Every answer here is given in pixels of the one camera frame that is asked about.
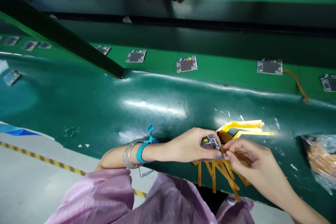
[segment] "blue wrist strap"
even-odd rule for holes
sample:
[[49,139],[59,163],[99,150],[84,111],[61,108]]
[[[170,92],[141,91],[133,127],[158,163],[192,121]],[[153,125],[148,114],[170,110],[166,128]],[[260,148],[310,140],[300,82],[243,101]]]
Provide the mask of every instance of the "blue wrist strap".
[[138,149],[138,152],[136,153],[136,159],[140,162],[140,163],[151,163],[151,162],[146,162],[142,159],[142,151],[143,149],[148,145],[148,144],[154,144],[154,143],[158,143],[159,141],[156,140],[156,138],[152,137],[151,136],[151,132],[154,130],[154,126],[152,124],[150,124],[148,127],[147,127],[147,131],[148,131],[148,134],[149,134],[149,140],[148,141],[145,141],[141,146],[140,148]]

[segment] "pink sleeve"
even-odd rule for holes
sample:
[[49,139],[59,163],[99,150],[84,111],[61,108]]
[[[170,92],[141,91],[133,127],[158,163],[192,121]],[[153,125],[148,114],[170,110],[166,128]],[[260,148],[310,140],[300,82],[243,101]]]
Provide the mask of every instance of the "pink sleeve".
[[69,189],[45,224],[112,223],[133,208],[131,184],[128,169],[89,173]]

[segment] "silver bracelet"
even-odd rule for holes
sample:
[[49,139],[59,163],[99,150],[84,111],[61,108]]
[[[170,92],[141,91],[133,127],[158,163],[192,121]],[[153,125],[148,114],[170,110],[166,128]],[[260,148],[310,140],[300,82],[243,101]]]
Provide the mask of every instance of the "silver bracelet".
[[134,145],[136,143],[138,143],[138,142],[144,142],[144,141],[146,141],[146,139],[139,138],[139,139],[135,139],[133,142],[130,142],[127,145],[127,147],[126,147],[126,149],[124,151],[124,156],[123,156],[124,165],[125,165],[126,168],[128,168],[128,169],[136,169],[136,168],[138,168],[138,167],[140,167],[140,166],[143,165],[143,163],[134,165],[131,162],[131,151],[132,151],[132,149],[133,149],[133,147],[134,147]]

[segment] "plastic bag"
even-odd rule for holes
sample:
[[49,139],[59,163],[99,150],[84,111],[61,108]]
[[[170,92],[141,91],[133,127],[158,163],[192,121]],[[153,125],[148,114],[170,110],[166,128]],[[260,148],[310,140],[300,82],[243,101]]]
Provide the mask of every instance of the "plastic bag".
[[317,183],[332,195],[336,189],[336,135],[301,136]]

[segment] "yellow and black hazard tape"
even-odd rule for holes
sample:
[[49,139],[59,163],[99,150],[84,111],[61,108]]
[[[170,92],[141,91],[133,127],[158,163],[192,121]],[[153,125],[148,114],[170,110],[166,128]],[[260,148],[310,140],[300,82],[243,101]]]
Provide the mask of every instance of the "yellow and black hazard tape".
[[[81,176],[85,176],[87,174],[87,172],[79,170],[79,169],[77,169],[75,167],[72,167],[70,165],[67,165],[67,164],[58,162],[56,160],[53,160],[53,159],[41,156],[41,155],[36,154],[34,152],[30,152],[30,151],[28,151],[26,149],[22,149],[20,147],[17,147],[17,146],[14,146],[14,145],[10,145],[8,143],[4,143],[4,142],[0,141],[0,146],[5,147],[7,149],[11,149],[13,151],[20,152],[20,153],[25,154],[27,156],[30,156],[32,158],[39,159],[39,160],[44,161],[46,163],[49,163],[49,164],[55,165],[57,167],[60,167],[62,169],[68,170],[70,172],[77,173],[78,175],[81,175]],[[137,196],[139,196],[141,198],[146,198],[146,196],[147,196],[147,193],[141,192],[141,191],[139,191],[137,189],[133,189],[133,193],[134,193],[134,195],[137,195]]]

